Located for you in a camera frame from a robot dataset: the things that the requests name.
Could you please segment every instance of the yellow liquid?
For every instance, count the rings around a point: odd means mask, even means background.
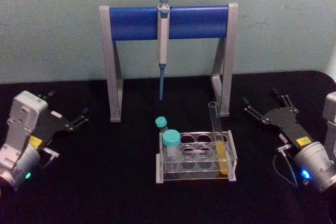
[[[216,151],[217,151],[218,158],[227,158],[226,147],[225,147],[224,141],[216,141],[215,145],[216,145]],[[223,175],[227,175],[229,171],[227,161],[219,161],[219,167],[220,167],[221,173]]]

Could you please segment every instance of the light blue wall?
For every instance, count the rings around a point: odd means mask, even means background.
[[[98,6],[156,6],[158,0],[0,0],[0,82],[104,78]],[[238,2],[235,73],[322,70],[336,35],[336,0]],[[167,76],[209,74],[216,39],[172,40]],[[119,42],[125,78],[157,77],[156,41]]]

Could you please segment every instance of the green led light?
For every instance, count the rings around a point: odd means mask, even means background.
[[[30,173],[30,172],[27,173],[27,174],[26,174],[26,179],[30,178],[30,176],[31,176],[31,173]]]

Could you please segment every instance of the blue led light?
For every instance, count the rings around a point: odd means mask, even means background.
[[[305,179],[310,179],[310,174],[306,171],[306,170],[302,170],[301,175],[305,178]]]

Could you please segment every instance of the yellow warning label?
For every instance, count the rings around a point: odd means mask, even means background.
[[[298,142],[300,146],[304,146],[311,143],[310,139],[307,136],[296,139],[296,142]]]
[[[34,148],[38,148],[40,146],[40,144],[42,143],[42,140],[35,137],[35,136],[30,136],[29,139],[29,144],[34,147]]]

